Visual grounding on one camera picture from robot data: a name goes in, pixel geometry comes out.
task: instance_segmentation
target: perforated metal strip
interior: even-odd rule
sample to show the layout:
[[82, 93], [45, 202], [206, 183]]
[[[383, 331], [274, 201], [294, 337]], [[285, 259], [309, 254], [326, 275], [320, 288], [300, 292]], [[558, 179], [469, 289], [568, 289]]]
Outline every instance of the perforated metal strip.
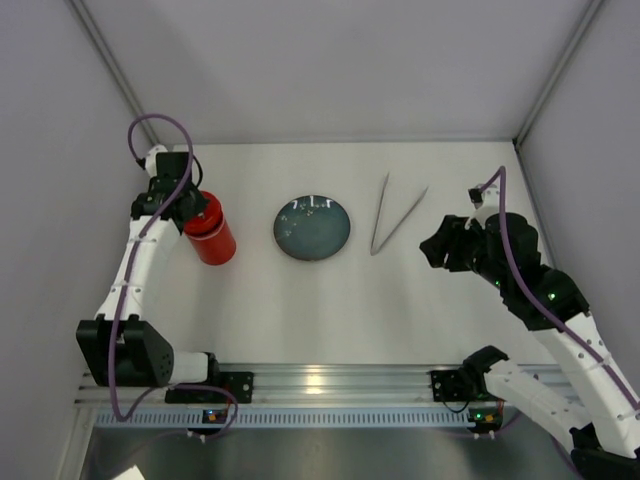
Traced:
[[[140, 408], [124, 423], [101, 409], [100, 428], [220, 428], [204, 424], [203, 409]], [[445, 408], [242, 408], [233, 428], [411, 428], [469, 427], [468, 411]]]

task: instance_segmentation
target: red container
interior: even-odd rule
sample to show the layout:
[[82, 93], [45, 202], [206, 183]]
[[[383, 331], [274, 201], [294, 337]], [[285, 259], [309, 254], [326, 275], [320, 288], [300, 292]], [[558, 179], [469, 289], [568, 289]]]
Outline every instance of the red container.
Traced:
[[222, 265], [236, 253], [236, 241], [222, 213], [220, 201], [209, 192], [201, 191], [209, 200], [202, 216], [189, 220], [184, 233], [198, 252], [200, 260], [209, 265]]

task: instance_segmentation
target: round plate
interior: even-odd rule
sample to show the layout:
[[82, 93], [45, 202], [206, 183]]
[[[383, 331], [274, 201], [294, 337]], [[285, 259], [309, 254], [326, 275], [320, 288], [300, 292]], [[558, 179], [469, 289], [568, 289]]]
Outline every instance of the round plate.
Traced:
[[316, 261], [340, 250], [351, 232], [349, 215], [327, 197], [306, 195], [287, 203], [273, 223], [276, 243], [298, 260]]

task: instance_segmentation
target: metal tongs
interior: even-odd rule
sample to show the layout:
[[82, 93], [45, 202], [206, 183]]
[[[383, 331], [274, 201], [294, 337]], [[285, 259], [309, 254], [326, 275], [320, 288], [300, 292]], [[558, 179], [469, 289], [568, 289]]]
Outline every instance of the metal tongs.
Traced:
[[380, 202], [378, 202], [378, 212], [376, 214], [376, 223], [373, 227], [373, 235], [371, 236], [371, 249], [369, 250], [369, 253], [371, 253], [371, 256], [377, 255], [378, 253], [380, 253], [380, 250], [382, 250], [382, 248], [387, 244], [387, 242], [391, 240], [391, 237], [393, 237], [393, 235], [398, 231], [398, 229], [400, 228], [400, 225], [402, 225], [404, 221], [409, 217], [409, 215], [411, 215], [411, 212], [413, 212], [416, 209], [416, 207], [420, 205], [420, 202], [422, 201], [424, 196], [427, 194], [427, 190], [429, 190], [429, 186], [427, 186], [427, 188], [423, 190], [423, 192], [420, 194], [420, 196], [414, 202], [411, 208], [407, 211], [407, 213], [405, 213], [404, 216], [400, 219], [398, 224], [395, 227], [393, 227], [393, 230], [391, 230], [391, 233], [387, 236], [387, 238], [385, 238], [380, 244], [380, 246], [376, 249], [374, 245], [376, 243], [376, 235], [378, 233], [378, 223], [380, 221], [380, 213], [382, 211], [382, 202], [384, 200], [384, 192], [387, 189], [387, 183], [389, 183], [389, 173], [387, 173], [387, 176], [384, 177], [384, 182], [382, 183], [382, 192], [380, 192]]

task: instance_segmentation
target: gray wall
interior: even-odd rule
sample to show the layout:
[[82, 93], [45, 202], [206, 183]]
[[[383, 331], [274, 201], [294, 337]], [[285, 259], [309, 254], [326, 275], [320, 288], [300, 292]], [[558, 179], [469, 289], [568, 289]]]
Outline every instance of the gray wall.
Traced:
[[608, 2], [523, 149], [551, 248], [636, 389], [639, 25], [640, 2]]
[[[92, 318], [145, 185], [130, 116], [61, 0], [0, 2], [0, 471], [55, 474]], [[146, 148], [140, 142], [140, 148]]]
[[251, 143], [511, 139], [586, 0], [86, 3], [143, 105]]

